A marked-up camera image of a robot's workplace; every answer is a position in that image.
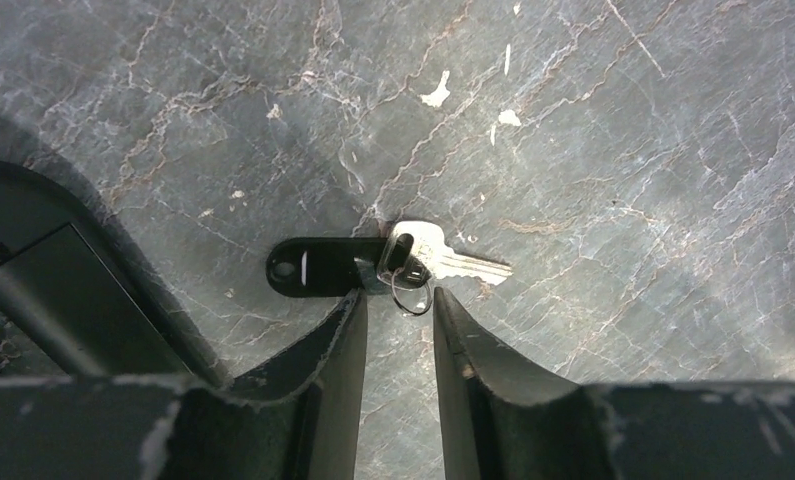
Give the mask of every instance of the key ring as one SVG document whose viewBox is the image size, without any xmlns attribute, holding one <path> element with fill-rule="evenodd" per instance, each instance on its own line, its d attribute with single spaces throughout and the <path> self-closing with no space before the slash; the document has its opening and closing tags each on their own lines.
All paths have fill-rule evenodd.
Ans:
<svg viewBox="0 0 795 480">
<path fill-rule="evenodd" d="M 424 313 L 428 312 L 429 308 L 432 306 L 432 289 L 429 287 L 429 282 L 427 281 L 424 283 L 424 288 L 426 288 L 426 302 L 424 303 L 426 305 L 424 306 L 423 310 L 420 311 L 410 310 L 409 307 L 400 303 L 400 299 L 397 298 L 397 287 L 394 286 L 394 278 L 397 277 L 397 275 L 400 275 L 401 273 L 403 273 L 403 267 L 394 270 L 394 273 L 391 274 L 391 298 L 394 300 L 394 303 L 396 303 L 397 306 L 400 307 L 400 310 L 403 310 L 409 315 L 420 317 Z"/>
</svg>

